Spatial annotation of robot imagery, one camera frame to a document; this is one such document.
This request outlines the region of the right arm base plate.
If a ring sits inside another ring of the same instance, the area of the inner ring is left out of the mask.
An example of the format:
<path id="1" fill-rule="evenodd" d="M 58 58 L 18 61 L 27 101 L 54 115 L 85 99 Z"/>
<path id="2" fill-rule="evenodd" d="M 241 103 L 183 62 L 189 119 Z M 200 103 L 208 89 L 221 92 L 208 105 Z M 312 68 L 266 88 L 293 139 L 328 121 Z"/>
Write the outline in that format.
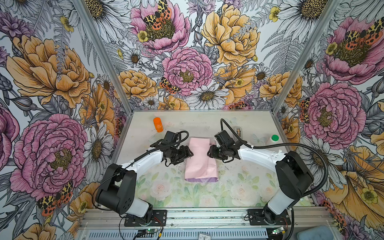
<path id="1" fill-rule="evenodd" d="M 245 219 L 248 219 L 251 226 L 289 226 L 291 219 L 287 210 L 276 215 L 265 209 L 247 209 Z"/>

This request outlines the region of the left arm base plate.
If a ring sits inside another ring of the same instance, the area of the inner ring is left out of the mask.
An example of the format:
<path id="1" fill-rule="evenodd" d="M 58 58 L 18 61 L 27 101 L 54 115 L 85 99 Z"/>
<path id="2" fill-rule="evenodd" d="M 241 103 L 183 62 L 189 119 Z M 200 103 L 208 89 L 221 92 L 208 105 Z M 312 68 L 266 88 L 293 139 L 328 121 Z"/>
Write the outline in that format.
<path id="1" fill-rule="evenodd" d="M 125 227 L 164 227 L 167 222 L 167 210 L 151 210 L 144 217 L 140 218 L 130 215 L 125 219 Z"/>

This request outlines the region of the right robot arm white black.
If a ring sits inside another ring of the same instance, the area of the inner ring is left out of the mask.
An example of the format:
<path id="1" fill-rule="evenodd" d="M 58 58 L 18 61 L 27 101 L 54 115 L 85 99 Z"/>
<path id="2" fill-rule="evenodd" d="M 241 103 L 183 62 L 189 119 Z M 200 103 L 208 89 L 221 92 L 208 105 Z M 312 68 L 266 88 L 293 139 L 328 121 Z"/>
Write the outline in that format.
<path id="1" fill-rule="evenodd" d="M 279 189 L 264 206 L 262 213 L 254 220 L 262 220 L 267 225 L 274 225 L 286 209 L 293 207 L 314 181 L 314 176 L 294 151 L 288 153 L 272 152 L 267 149 L 256 149 L 255 146 L 245 146 L 240 141 L 232 139 L 210 146 L 207 155 L 221 161 L 234 159 L 256 163 L 276 173 Z"/>

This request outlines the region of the purple wrapping paper sheet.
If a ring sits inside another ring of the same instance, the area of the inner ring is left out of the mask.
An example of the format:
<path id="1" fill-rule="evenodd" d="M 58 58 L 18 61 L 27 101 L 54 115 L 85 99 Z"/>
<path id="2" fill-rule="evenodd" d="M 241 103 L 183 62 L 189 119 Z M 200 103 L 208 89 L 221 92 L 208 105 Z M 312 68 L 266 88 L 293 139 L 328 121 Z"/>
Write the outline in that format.
<path id="1" fill-rule="evenodd" d="M 190 183 L 216 183 L 219 180 L 216 160 L 209 157 L 209 138 L 191 138 L 193 156 L 186 160 L 185 180 Z"/>

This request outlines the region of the aluminium front rail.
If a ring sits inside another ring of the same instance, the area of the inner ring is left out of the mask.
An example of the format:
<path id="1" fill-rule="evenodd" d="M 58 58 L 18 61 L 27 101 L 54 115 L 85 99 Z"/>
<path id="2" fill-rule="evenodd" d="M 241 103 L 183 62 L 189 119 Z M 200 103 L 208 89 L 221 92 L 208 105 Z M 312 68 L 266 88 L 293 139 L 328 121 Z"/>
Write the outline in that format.
<path id="1" fill-rule="evenodd" d="M 166 229 L 222 229 L 251 228 L 244 220 L 246 207 L 241 208 L 171 208 L 167 212 Z M 334 227 L 330 213 L 324 207 L 293 208 L 295 227 L 300 229 L 316 226 Z M 124 227 L 124 221 L 115 212 L 88 210 L 80 224 L 80 230 L 116 230 Z"/>

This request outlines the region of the orange tube bottle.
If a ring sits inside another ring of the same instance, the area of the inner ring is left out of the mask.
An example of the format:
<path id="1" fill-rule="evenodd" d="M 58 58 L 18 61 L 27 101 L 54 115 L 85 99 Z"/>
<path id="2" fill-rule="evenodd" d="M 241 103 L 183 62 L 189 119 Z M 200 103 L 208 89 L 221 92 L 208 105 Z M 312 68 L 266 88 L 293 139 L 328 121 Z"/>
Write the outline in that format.
<path id="1" fill-rule="evenodd" d="M 158 133 L 161 133 L 164 130 L 162 120 L 159 117 L 154 118 L 153 123 Z"/>

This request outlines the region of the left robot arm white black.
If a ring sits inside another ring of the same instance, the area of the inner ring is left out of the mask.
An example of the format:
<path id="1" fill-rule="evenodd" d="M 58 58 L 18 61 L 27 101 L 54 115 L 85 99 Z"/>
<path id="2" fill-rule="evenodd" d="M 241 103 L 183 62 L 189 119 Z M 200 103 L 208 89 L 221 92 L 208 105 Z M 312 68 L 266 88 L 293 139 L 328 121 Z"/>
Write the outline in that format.
<path id="1" fill-rule="evenodd" d="M 163 161 L 177 165 L 193 155 L 188 146 L 162 145 L 158 141 L 136 159 L 123 165 L 108 166 L 95 201 L 115 213 L 132 216 L 140 225 L 147 225 L 154 218 L 153 205 L 135 197 L 138 178 Z"/>

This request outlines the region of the white bottle green cap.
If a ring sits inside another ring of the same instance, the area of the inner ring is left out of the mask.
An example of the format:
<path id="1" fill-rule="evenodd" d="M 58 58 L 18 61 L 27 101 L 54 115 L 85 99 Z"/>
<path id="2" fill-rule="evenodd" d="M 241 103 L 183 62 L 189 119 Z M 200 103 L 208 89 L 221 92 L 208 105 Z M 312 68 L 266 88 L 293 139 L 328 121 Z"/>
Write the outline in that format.
<path id="1" fill-rule="evenodd" d="M 272 135 L 268 140 L 268 145 L 275 145 L 278 144 L 280 140 L 280 137 L 278 135 Z"/>

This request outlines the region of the blue-grey cloth pad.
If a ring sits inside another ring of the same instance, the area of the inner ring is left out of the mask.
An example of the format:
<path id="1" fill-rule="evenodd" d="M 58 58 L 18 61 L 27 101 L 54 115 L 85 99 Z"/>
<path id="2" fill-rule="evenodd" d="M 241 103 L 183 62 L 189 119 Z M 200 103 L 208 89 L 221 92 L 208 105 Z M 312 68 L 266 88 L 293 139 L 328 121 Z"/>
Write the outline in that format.
<path id="1" fill-rule="evenodd" d="M 326 226 L 317 226 L 297 233 L 297 240 L 334 240 L 334 234 Z"/>

